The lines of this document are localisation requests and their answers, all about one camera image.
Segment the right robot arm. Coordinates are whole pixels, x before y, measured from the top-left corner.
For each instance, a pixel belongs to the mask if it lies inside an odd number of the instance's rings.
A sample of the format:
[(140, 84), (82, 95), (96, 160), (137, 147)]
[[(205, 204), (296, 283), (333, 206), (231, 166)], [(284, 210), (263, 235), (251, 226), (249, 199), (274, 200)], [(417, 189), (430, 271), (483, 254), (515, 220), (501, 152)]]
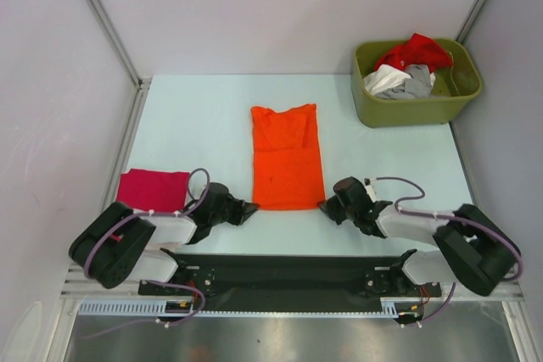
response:
[(350, 221), (362, 234), (382, 239), (402, 238), (434, 246), (431, 252), (410, 249), (400, 256), (391, 274), (392, 287), (411, 295), (427, 283), (459, 283), (469, 291), (488, 296), (503, 281), (523, 272), (516, 244), (478, 207), (465, 203), (453, 211), (406, 208), (416, 195), (395, 201), (379, 200), (373, 181), (347, 177), (333, 187), (332, 197), (319, 209), (340, 225)]

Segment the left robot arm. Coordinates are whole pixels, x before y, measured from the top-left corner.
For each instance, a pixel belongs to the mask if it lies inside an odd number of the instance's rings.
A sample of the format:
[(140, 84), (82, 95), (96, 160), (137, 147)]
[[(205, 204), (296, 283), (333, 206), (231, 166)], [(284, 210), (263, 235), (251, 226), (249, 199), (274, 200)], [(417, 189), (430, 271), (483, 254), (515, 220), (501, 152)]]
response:
[(235, 198), (217, 182), (171, 213), (135, 210), (115, 201), (71, 243), (69, 257), (86, 278), (106, 289), (126, 280), (156, 280), (176, 294), (186, 287), (188, 274), (167, 253), (167, 246), (198, 243), (213, 227), (240, 226), (259, 209), (259, 204)]

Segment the orange t-shirt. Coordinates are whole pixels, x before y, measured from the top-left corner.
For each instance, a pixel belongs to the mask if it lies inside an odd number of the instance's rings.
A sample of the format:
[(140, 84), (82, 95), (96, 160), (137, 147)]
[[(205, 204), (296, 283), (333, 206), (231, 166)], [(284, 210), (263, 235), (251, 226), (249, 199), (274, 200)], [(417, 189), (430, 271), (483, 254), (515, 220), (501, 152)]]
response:
[(253, 201), (264, 210), (316, 209), (325, 200), (316, 105), (250, 113)]

